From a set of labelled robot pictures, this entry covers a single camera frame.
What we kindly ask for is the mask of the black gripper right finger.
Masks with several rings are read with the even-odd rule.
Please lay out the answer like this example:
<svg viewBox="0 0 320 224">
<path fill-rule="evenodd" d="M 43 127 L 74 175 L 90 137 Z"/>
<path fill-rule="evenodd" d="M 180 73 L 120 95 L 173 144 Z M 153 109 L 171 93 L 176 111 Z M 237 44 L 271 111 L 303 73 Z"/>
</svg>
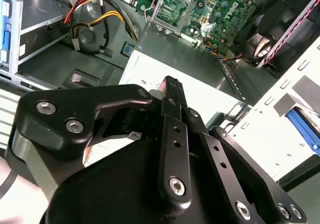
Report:
<svg viewBox="0 0 320 224">
<path fill-rule="evenodd" d="M 299 205 L 221 127 L 185 108 L 191 176 L 211 223 L 306 223 Z"/>
</svg>

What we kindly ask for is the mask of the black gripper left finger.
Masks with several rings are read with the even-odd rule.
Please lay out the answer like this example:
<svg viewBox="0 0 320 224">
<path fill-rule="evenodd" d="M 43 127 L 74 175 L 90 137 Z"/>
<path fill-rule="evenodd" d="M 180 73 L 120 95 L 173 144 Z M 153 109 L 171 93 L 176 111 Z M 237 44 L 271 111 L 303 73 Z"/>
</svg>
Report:
<svg viewBox="0 0 320 224">
<path fill-rule="evenodd" d="M 158 99 L 136 84 L 30 92 L 9 139 L 12 161 L 26 167 L 51 201 L 69 177 L 133 142 L 161 141 L 158 187 L 166 209 L 191 203 L 187 106 L 182 84 L 167 76 Z"/>
</svg>

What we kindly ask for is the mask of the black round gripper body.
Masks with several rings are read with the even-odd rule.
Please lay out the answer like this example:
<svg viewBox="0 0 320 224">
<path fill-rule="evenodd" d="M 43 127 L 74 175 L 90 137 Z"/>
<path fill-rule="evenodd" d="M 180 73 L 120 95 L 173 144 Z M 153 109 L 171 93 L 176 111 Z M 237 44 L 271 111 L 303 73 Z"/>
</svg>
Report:
<svg viewBox="0 0 320 224">
<path fill-rule="evenodd" d="M 46 223 L 231 223 L 227 195 L 204 158 L 191 158 L 192 203 L 165 215 L 160 195 L 161 141 L 133 142 L 75 173 L 55 191 Z"/>
</svg>

